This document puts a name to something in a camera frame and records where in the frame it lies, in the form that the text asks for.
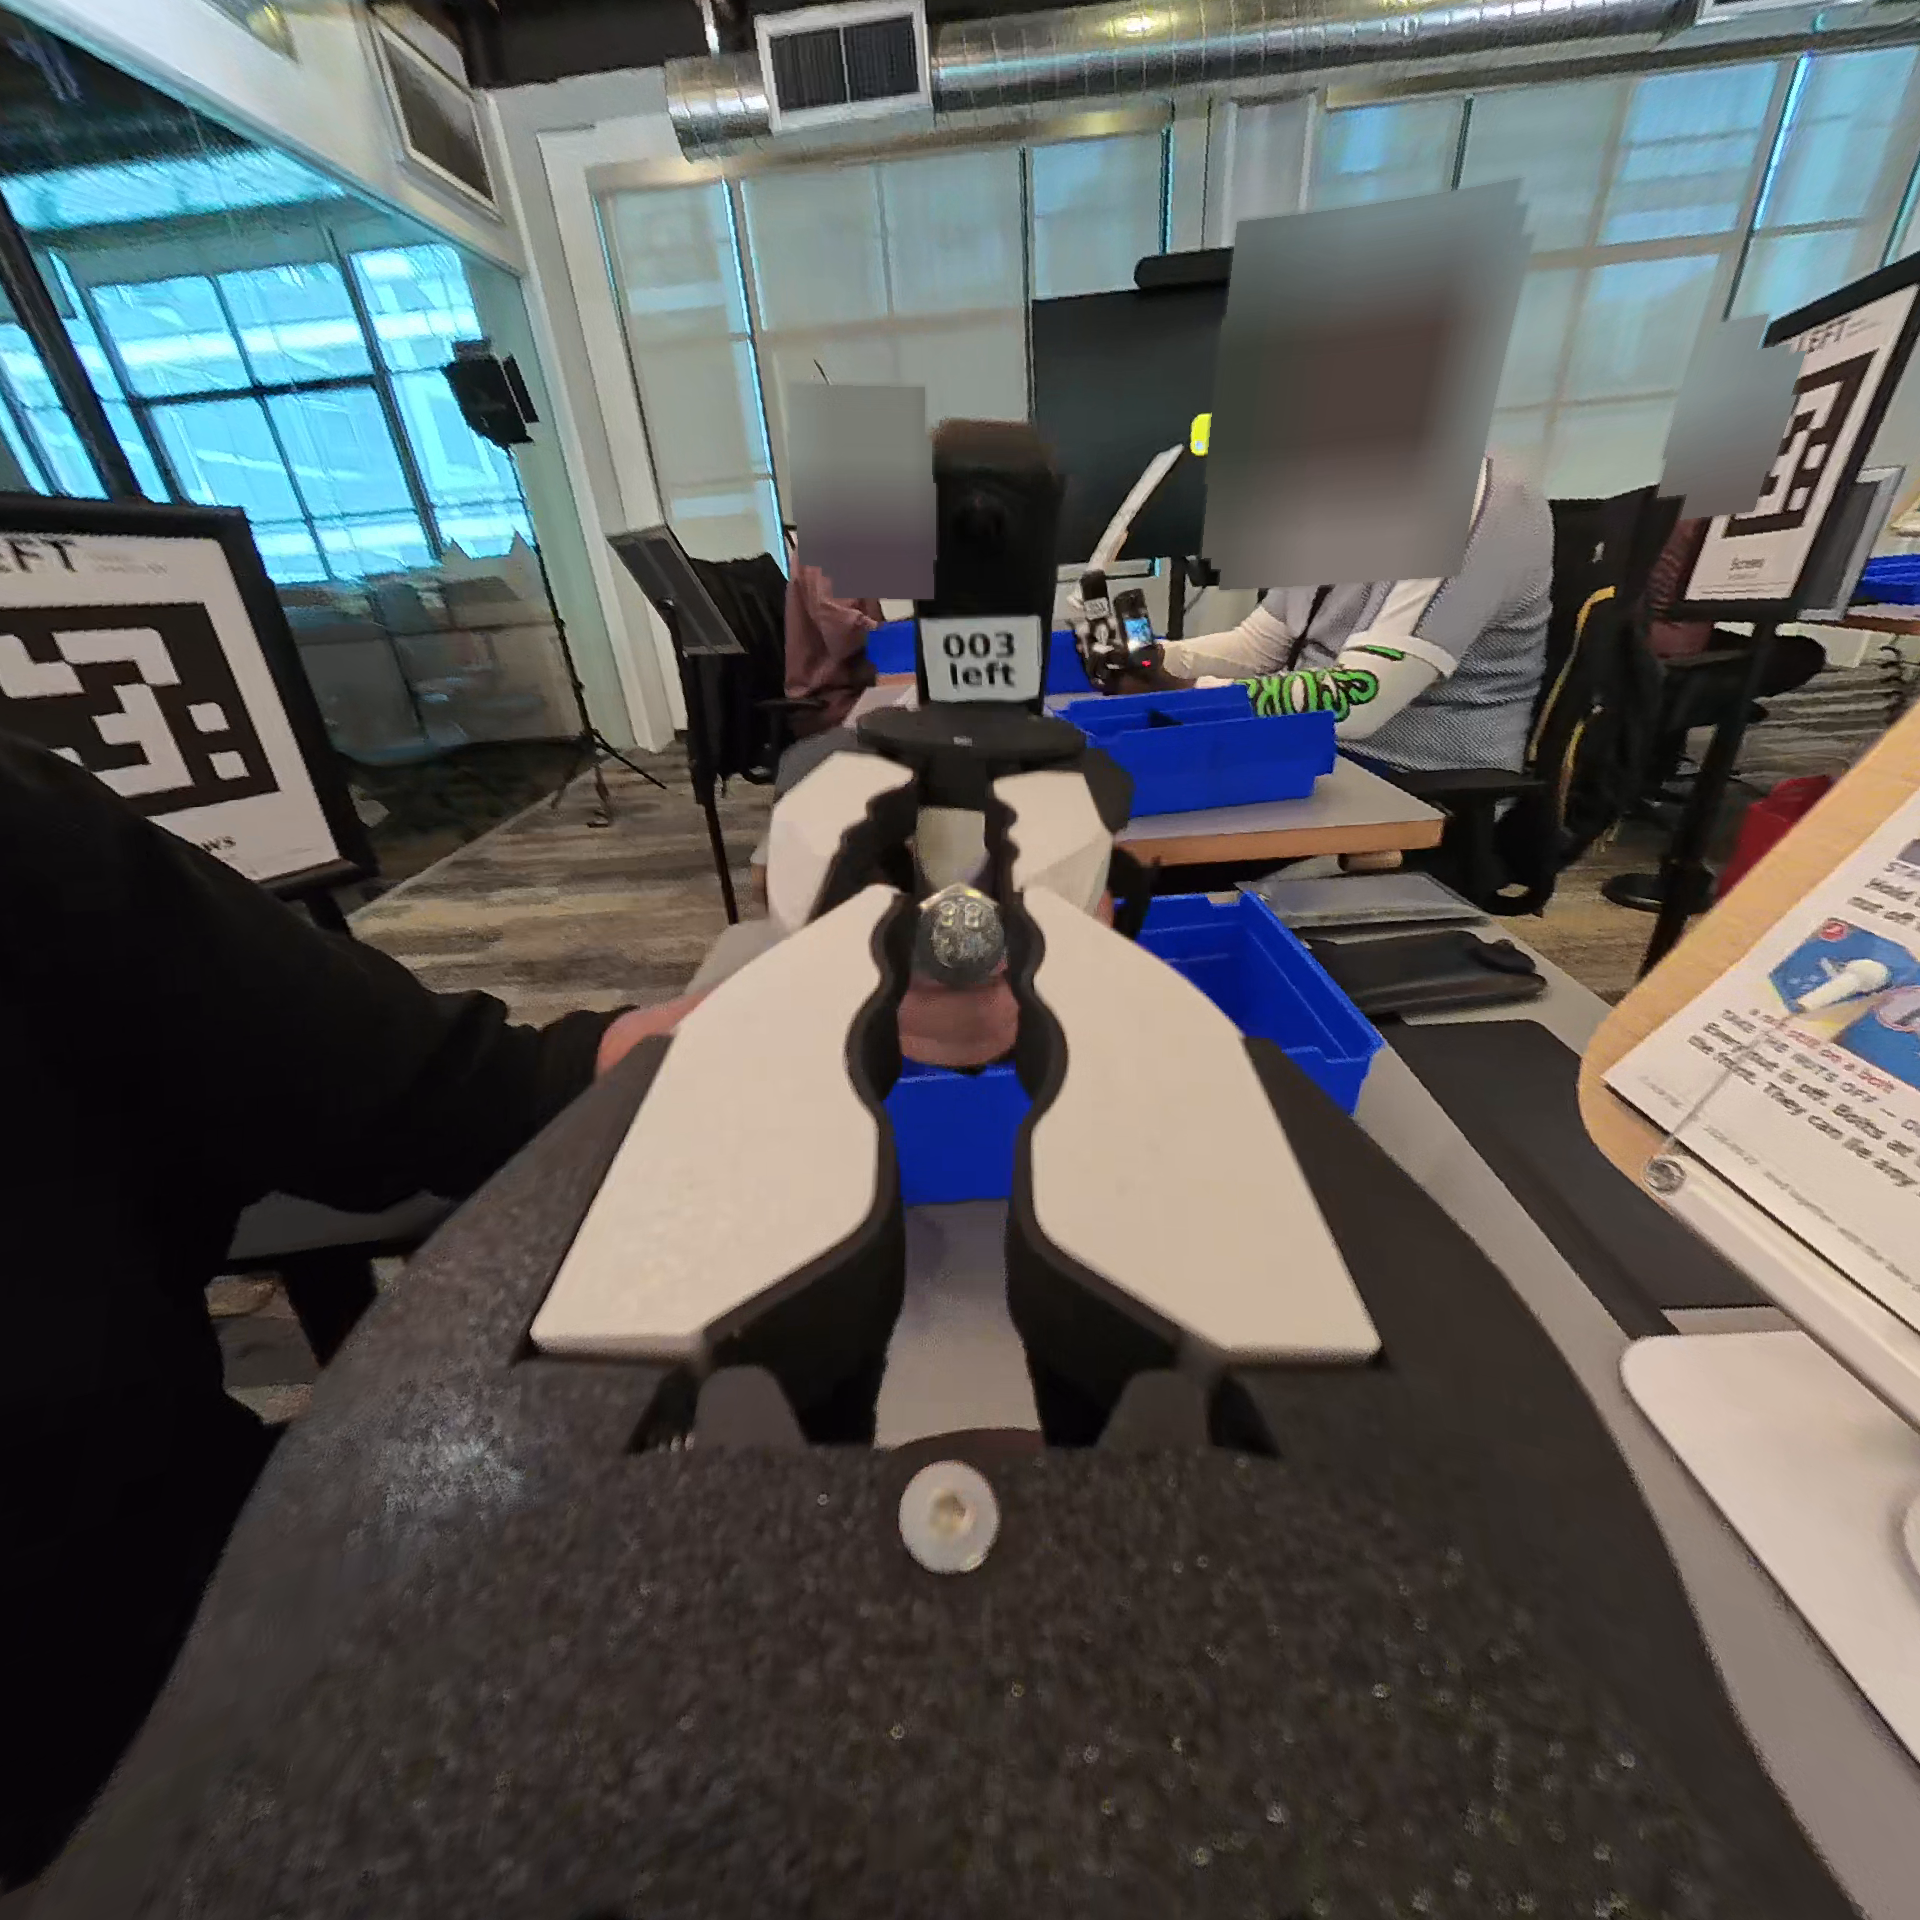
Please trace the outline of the instruction sheet on stand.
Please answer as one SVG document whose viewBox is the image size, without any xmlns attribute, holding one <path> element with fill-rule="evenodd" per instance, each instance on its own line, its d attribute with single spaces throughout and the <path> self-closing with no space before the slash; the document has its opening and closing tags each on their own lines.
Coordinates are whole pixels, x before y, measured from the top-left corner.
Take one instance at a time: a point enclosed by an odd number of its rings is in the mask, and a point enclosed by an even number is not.
<svg viewBox="0 0 1920 1920">
<path fill-rule="evenodd" d="M 1613 1007 L 1588 1046 L 1579 1101 L 1590 1136 L 1629 1173 L 1642 1173 L 1657 1152 L 1678 1149 L 1649 1119 L 1604 1086 L 1624 1051 L 1691 989 L 1708 983 L 1743 939 L 1797 898 L 1814 878 L 1845 856 L 1916 791 L 1918 718 L 1908 711 L 1845 772 L 1825 796 L 1750 872 L 1718 899 Z"/>
</svg>

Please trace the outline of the instruction sheet on board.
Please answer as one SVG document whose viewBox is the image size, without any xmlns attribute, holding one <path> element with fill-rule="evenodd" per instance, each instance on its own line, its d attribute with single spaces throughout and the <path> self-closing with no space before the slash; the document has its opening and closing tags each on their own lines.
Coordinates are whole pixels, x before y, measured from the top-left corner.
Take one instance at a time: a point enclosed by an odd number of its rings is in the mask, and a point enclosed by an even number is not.
<svg viewBox="0 0 1920 1920">
<path fill-rule="evenodd" d="M 1601 1084 L 1918 1324 L 1918 800 L 1754 930 Z"/>
</svg>

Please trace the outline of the person's left hand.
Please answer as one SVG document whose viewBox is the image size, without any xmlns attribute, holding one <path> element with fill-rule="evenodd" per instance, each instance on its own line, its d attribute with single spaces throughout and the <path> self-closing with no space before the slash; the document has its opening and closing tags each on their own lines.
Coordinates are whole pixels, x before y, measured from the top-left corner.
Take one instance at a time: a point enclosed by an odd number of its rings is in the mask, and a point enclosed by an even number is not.
<svg viewBox="0 0 1920 1920">
<path fill-rule="evenodd" d="M 1001 974 L 967 985 L 916 975 L 898 1001 L 896 1020 L 902 1059 L 947 1072 L 994 1065 L 1016 1048 L 1020 1033 L 1020 1005 Z"/>
</svg>

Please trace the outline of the dark grey flat panel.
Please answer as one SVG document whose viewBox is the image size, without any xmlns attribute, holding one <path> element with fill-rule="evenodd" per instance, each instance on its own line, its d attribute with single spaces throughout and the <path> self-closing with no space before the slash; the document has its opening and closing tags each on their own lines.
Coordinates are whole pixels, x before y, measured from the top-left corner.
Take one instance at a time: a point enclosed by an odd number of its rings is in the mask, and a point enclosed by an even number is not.
<svg viewBox="0 0 1920 1920">
<path fill-rule="evenodd" d="M 1578 1111 L 1578 1054 L 1548 1023 L 1394 1020 L 1385 1041 L 1619 1331 L 1765 1311 L 1727 1259 L 1593 1146 Z"/>
</svg>

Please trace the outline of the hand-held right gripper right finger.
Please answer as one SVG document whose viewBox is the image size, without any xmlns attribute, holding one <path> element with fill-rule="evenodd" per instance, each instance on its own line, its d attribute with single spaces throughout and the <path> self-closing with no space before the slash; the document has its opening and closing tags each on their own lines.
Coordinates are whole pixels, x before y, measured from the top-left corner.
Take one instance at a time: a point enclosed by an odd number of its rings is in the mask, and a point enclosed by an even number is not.
<svg viewBox="0 0 1920 1920">
<path fill-rule="evenodd" d="M 1003 1291 L 1043 1440 L 1095 1443 L 1140 1380 L 1208 1440 L 1234 1376 L 1374 1364 L 1379 1328 L 1284 1123 L 1284 1050 L 1059 892 L 1012 917 L 1028 1108 Z"/>
</svg>

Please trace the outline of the white rectangular board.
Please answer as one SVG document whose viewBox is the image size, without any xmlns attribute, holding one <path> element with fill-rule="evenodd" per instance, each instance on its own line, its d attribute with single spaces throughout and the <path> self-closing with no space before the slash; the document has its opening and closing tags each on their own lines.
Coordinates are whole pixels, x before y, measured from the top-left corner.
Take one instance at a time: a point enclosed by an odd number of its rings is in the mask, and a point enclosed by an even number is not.
<svg viewBox="0 0 1920 1920">
<path fill-rule="evenodd" d="M 1918 1437 L 1810 1336 L 1666 1333 L 1625 1395 L 1890 1734 L 1918 1753 Z"/>
</svg>

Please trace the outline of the grey flat device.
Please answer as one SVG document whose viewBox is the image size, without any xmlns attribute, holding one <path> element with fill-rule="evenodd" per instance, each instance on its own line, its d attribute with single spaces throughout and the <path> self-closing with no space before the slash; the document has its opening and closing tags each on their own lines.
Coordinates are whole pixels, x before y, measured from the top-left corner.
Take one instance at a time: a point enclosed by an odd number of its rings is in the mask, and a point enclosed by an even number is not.
<svg viewBox="0 0 1920 1920">
<path fill-rule="evenodd" d="M 1301 939 L 1364 932 L 1477 925 L 1488 913 L 1441 880 L 1414 870 L 1301 875 L 1284 870 L 1246 880 L 1238 892 Z"/>
</svg>

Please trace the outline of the white wall vent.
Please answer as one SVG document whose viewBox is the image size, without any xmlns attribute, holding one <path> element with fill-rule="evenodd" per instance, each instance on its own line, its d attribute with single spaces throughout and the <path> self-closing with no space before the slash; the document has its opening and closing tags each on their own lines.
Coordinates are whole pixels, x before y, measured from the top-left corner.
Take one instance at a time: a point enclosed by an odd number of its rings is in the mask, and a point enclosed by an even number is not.
<svg viewBox="0 0 1920 1920">
<path fill-rule="evenodd" d="M 755 11 L 771 132 L 813 132 L 930 112 L 924 2 L 838 2 Z"/>
</svg>

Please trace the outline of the wood-edged table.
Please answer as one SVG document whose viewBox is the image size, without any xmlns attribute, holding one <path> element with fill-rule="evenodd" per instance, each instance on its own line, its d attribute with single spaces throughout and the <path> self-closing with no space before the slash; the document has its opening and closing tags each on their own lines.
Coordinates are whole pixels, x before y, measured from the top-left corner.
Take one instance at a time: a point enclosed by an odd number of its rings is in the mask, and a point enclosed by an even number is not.
<svg viewBox="0 0 1920 1920">
<path fill-rule="evenodd" d="M 1265 872 L 1298 857 L 1425 852 L 1445 823 L 1440 807 L 1337 755 L 1301 798 L 1129 819 L 1116 844 L 1150 867 Z"/>
</svg>

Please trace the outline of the black jacket yellow stripes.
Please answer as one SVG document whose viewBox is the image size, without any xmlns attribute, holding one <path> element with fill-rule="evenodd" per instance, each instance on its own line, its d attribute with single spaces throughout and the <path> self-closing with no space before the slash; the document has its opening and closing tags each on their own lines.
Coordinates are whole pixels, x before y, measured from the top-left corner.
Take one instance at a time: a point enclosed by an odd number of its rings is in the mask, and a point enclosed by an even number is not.
<svg viewBox="0 0 1920 1920">
<path fill-rule="evenodd" d="M 1537 916 L 1562 872 L 1635 802 L 1657 731 L 1664 673 L 1645 587 L 1676 502 L 1656 486 L 1549 503 L 1545 666 L 1528 733 L 1528 788 L 1499 826 L 1516 911 Z"/>
</svg>

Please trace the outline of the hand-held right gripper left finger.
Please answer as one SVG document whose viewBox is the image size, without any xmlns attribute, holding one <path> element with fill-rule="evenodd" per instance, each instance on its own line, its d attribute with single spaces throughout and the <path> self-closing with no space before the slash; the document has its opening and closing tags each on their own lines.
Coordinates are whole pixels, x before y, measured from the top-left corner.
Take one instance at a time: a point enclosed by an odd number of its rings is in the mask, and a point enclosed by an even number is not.
<svg viewBox="0 0 1920 1920">
<path fill-rule="evenodd" d="M 661 1041 L 528 1325 L 529 1358 L 694 1388 L 755 1369 L 869 1450 L 904 1303 L 909 899 L 872 882 L 712 983 Z"/>
</svg>

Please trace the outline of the person's black sweater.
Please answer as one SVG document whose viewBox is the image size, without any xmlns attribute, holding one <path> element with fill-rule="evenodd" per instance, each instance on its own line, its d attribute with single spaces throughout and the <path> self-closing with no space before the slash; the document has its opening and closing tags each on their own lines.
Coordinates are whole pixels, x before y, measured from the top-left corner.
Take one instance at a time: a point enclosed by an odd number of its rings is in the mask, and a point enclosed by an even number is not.
<svg viewBox="0 0 1920 1920">
<path fill-rule="evenodd" d="M 400 1188 L 331 1113 L 367 953 L 4 737 L 4 1891 L 109 1780 L 273 1450 L 206 1303 L 239 1217 L 472 1194 Z"/>
</svg>

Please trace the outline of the dark wall screen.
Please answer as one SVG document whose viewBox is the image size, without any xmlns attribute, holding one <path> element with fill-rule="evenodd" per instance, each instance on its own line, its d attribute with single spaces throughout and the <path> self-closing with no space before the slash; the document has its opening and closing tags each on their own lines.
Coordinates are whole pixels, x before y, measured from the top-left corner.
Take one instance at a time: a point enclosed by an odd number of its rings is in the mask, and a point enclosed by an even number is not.
<svg viewBox="0 0 1920 1920">
<path fill-rule="evenodd" d="M 1084 566 L 1140 475 L 1182 457 L 1129 521 L 1121 561 L 1202 556 L 1204 457 L 1191 426 L 1209 416 L 1230 247 L 1140 258 L 1126 289 L 1028 307 L 1031 422 L 1063 475 L 1055 556 Z"/>
</svg>

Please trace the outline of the red bag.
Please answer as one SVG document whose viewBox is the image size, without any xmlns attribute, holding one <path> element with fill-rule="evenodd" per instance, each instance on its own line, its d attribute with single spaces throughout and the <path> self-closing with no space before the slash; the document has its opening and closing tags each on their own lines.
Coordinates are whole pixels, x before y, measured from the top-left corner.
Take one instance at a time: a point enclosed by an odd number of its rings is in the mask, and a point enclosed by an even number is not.
<svg viewBox="0 0 1920 1920">
<path fill-rule="evenodd" d="M 1746 803 L 1715 884 L 1714 899 L 1725 896 L 1754 870 L 1836 786 L 1827 774 L 1793 776 L 1773 782 L 1764 796 Z"/>
</svg>

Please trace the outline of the black tilted monitor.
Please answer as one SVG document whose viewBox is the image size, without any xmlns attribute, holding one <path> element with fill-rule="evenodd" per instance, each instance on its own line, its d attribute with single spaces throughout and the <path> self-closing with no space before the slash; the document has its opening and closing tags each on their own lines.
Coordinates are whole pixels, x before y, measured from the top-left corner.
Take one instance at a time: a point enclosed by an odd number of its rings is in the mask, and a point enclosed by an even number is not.
<svg viewBox="0 0 1920 1920">
<path fill-rule="evenodd" d="M 678 659 L 735 659 L 746 645 L 667 523 L 605 535 L 614 557 L 664 622 Z"/>
</svg>

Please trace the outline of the steel hex bolt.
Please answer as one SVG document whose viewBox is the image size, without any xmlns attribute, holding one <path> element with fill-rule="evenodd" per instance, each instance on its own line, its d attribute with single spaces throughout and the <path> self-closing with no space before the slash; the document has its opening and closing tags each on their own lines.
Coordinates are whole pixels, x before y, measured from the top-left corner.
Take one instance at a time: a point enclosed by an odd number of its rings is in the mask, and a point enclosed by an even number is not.
<svg viewBox="0 0 1920 1920">
<path fill-rule="evenodd" d="M 1005 925 L 999 903 L 971 882 L 950 882 L 917 907 L 911 947 L 913 980 L 970 992 L 1003 971 Z"/>
</svg>

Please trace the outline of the black studio light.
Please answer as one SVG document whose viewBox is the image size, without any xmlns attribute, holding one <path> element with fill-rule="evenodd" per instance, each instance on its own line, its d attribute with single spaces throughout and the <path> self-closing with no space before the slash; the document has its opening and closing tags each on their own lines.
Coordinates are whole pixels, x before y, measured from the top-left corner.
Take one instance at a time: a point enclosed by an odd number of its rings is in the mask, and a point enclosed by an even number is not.
<svg viewBox="0 0 1920 1920">
<path fill-rule="evenodd" d="M 496 352 L 483 337 L 457 339 L 441 371 L 463 423 L 479 440 L 507 454 L 532 443 L 540 413 L 513 353 Z"/>
</svg>

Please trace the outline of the black flat case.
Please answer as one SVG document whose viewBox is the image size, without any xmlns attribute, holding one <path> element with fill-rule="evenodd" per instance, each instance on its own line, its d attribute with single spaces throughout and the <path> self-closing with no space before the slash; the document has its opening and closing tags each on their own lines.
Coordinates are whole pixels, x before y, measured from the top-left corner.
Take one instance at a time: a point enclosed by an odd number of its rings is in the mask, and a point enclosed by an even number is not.
<svg viewBox="0 0 1920 1920">
<path fill-rule="evenodd" d="M 1371 1023 L 1530 1003 L 1548 978 L 1523 947 L 1463 925 L 1379 938 L 1307 938 L 1306 950 Z"/>
</svg>

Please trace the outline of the silver spiral air duct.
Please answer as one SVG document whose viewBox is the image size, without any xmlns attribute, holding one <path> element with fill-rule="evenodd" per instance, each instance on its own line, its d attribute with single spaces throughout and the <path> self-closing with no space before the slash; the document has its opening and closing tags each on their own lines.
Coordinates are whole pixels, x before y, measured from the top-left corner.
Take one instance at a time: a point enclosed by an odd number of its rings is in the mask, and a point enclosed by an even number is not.
<svg viewBox="0 0 1920 1920">
<path fill-rule="evenodd" d="M 1701 3 L 1086 3 L 928 24 L 930 109 L 774 132 L 755 44 L 667 60 L 665 113 L 690 159 L 868 122 L 1031 115 L 1350 68 L 1659 40 Z"/>
</svg>

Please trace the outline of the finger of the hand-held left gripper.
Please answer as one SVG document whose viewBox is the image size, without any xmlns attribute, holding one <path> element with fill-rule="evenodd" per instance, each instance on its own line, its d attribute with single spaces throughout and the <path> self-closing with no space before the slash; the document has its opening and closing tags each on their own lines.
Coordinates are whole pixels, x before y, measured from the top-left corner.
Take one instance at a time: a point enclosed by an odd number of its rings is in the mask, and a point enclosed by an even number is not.
<svg viewBox="0 0 1920 1920">
<path fill-rule="evenodd" d="M 768 916 L 779 933 L 886 882 L 916 826 L 916 774 L 866 749 L 839 749 L 777 798 L 768 827 Z"/>
<path fill-rule="evenodd" d="M 1001 905 L 1043 892 L 1098 907 L 1110 892 L 1114 827 L 1075 768 L 1001 776 L 990 786 L 990 870 Z"/>
</svg>

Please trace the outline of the framed code sign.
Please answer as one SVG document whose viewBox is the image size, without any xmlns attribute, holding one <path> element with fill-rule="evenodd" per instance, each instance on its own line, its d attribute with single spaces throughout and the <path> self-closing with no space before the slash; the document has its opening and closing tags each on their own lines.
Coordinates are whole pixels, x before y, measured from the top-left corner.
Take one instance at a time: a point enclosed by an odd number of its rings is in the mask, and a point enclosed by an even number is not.
<svg viewBox="0 0 1920 1920">
<path fill-rule="evenodd" d="M 1771 317 L 1758 341 L 1788 375 L 1754 498 L 1708 517 L 1674 612 L 1793 618 L 1916 348 L 1908 253 Z"/>
<path fill-rule="evenodd" d="M 237 507 L 6 492 L 2 719 L 281 899 L 378 872 Z"/>
</svg>

